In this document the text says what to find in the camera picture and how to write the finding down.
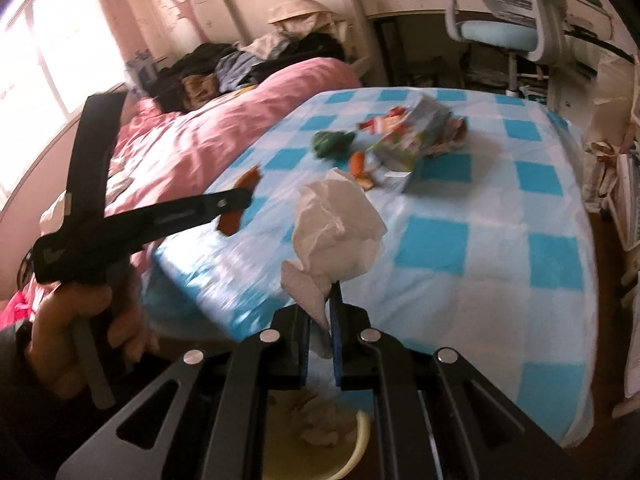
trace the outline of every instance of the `yellow bowl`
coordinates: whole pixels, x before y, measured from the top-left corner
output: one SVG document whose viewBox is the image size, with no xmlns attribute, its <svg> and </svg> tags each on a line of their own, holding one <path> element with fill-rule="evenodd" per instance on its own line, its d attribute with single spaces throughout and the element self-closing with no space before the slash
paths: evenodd
<svg viewBox="0 0 640 480">
<path fill-rule="evenodd" d="M 270 391 L 276 403 L 267 411 L 262 480 L 339 480 L 362 459 L 369 443 L 370 419 L 365 412 L 356 414 L 358 436 L 349 444 L 312 446 L 289 428 L 291 409 L 301 392 Z"/>
</svg>

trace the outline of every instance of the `human hand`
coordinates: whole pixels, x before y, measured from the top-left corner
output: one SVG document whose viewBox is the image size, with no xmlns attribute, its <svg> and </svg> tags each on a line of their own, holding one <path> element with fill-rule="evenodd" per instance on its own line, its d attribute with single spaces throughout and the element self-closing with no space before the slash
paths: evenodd
<svg viewBox="0 0 640 480">
<path fill-rule="evenodd" d="M 112 291 L 106 285 L 65 283 L 41 304 L 31 332 L 26 358 L 46 389 L 61 399 L 79 394 L 86 379 L 76 355 L 70 324 L 77 316 L 93 317 L 113 299 L 117 314 L 107 332 L 112 348 L 122 346 L 125 359 L 137 363 L 146 349 L 158 350 L 158 338 L 148 329 L 137 301 L 139 280 L 128 279 Z"/>
</svg>

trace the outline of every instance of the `white tissue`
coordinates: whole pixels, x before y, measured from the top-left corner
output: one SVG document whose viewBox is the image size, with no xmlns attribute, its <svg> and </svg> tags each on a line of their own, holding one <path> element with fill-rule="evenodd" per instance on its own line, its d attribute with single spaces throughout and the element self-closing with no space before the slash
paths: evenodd
<svg viewBox="0 0 640 480">
<path fill-rule="evenodd" d="M 385 223 L 347 174 L 333 169 L 325 180 L 300 189 L 293 249 L 299 261 L 282 263 L 282 288 L 328 329 L 324 305 L 333 282 L 367 272 L 382 249 Z"/>
</svg>

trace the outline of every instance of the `black metal frame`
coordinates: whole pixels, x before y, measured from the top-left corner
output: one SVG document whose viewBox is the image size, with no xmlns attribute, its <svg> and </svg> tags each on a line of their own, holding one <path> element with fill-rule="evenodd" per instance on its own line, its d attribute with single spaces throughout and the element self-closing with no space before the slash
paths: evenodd
<svg viewBox="0 0 640 480">
<path fill-rule="evenodd" d="M 433 356 L 371 329 L 330 293 L 334 372 L 373 390 L 385 480 L 580 478 L 549 436 L 453 349 Z M 185 354 L 89 439 L 56 480 L 257 480 L 269 389 L 304 386 L 310 317 L 297 305 L 234 352 Z"/>
</svg>

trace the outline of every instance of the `chair seat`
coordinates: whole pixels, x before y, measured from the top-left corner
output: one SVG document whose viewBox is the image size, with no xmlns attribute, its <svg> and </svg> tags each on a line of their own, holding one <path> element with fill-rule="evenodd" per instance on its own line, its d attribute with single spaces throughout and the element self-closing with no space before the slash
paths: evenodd
<svg viewBox="0 0 640 480">
<path fill-rule="evenodd" d="M 460 36 L 466 40 L 478 41 L 510 50 L 532 52 L 538 45 L 535 28 L 523 27 L 515 23 L 469 21 L 458 24 Z"/>
</svg>

